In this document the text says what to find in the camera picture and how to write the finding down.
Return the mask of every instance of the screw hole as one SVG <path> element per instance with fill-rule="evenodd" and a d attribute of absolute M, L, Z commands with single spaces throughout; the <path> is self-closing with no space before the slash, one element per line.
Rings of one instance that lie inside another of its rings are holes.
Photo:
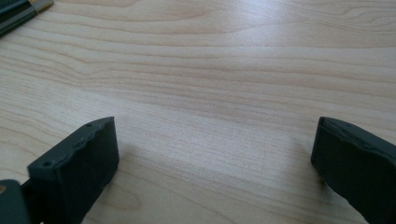
<path fill-rule="evenodd" d="M 52 165 L 52 162 L 50 162 L 50 161 L 46 161 L 46 162 L 43 163 L 44 167 L 48 167 L 48 166 L 51 166 L 51 165 Z"/>

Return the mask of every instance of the light wood surface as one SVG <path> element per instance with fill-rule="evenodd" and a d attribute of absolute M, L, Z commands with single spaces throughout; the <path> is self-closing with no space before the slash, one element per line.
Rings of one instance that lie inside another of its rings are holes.
<path fill-rule="evenodd" d="M 64 0 L 0 39 L 0 179 L 116 118 L 84 223 L 366 223 L 310 164 L 320 116 L 396 144 L 396 2 Z"/>

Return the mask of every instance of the black plastic object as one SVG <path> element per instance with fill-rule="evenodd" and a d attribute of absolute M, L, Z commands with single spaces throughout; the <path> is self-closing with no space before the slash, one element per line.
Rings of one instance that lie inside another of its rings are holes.
<path fill-rule="evenodd" d="M 114 119 L 85 124 L 32 162 L 30 179 L 21 187 L 11 181 L 13 185 L 0 194 L 0 208 L 14 214 L 18 208 L 18 217 L 27 209 L 30 224 L 81 223 L 115 174 L 119 160 Z M 18 200 L 6 200 L 3 194 Z M 24 223 L 4 211 L 0 210 L 0 224 Z"/>
<path fill-rule="evenodd" d="M 396 223 L 396 146 L 350 123 L 320 118 L 311 161 L 369 223 Z"/>
<path fill-rule="evenodd" d="M 28 0 L 0 1 L 0 37 L 36 15 Z"/>

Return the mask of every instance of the wooden table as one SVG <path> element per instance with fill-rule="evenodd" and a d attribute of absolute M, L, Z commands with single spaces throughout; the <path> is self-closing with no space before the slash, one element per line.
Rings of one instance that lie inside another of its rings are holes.
<path fill-rule="evenodd" d="M 116 118 L 84 223 L 365 223 L 310 164 L 318 118 L 396 143 L 396 2 L 64 0 L 0 39 L 0 179 Z"/>

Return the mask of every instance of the pen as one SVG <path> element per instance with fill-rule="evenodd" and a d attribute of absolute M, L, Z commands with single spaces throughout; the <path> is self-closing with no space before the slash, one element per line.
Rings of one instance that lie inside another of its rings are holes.
<path fill-rule="evenodd" d="M 0 0 L 0 36 L 52 4 L 53 0 Z"/>

